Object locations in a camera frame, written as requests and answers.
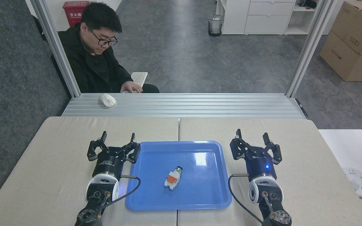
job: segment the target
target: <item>white keyboard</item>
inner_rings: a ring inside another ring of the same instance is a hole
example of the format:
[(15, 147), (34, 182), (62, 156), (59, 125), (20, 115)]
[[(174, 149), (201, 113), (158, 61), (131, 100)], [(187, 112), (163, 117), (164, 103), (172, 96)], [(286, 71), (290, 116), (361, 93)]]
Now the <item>white keyboard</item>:
[(132, 73), (131, 78), (137, 85), (143, 86), (145, 84), (146, 77), (148, 76), (148, 73)]

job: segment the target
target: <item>white mouse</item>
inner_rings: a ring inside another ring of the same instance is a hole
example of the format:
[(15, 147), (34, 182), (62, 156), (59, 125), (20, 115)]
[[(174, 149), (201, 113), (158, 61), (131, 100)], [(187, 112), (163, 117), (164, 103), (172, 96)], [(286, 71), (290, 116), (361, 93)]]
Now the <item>white mouse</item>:
[(103, 93), (99, 96), (99, 103), (103, 104), (105, 107), (112, 107), (115, 105), (116, 100), (110, 94)]

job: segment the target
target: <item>small object in tray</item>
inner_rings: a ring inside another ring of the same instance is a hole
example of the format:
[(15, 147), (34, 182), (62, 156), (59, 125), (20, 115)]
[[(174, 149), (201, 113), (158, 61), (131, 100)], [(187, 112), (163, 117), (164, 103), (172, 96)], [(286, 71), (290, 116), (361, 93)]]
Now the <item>small object in tray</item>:
[(165, 187), (169, 187), (170, 190), (173, 190), (180, 181), (180, 176), (182, 173), (181, 166), (177, 166), (173, 172), (170, 172), (167, 176), (166, 181), (164, 182)]

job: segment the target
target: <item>plastic tray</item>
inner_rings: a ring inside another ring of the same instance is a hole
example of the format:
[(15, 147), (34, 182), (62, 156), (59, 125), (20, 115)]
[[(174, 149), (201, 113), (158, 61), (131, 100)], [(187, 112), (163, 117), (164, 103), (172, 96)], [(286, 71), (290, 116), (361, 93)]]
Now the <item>plastic tray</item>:
[[(170, 190), (164, 182), (177, 166), (183, 171)], [(143, 142), (130, 174), (141, 179), (125, 201), (131, 210), (218, 209), (231, 204), (223, 150), (215, 141)], [(130, 180), (128, 192), (137, 184)]]

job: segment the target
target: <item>black jacket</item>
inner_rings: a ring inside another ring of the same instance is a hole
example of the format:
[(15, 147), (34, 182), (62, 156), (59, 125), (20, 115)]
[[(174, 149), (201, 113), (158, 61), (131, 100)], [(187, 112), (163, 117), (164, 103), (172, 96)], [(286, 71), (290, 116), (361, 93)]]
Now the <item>black jacket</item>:
[(132, 81), (131, 75), (118, 64), (112, 47), (106, 49), (105, 56), (109, 66), (110, 83), (107, 83), (93, 68), (91, 57), (86, 52), (79, 37), (80, 26), (58, 32), (63, 49), (82, 93), (119, 93), (126, 81)]

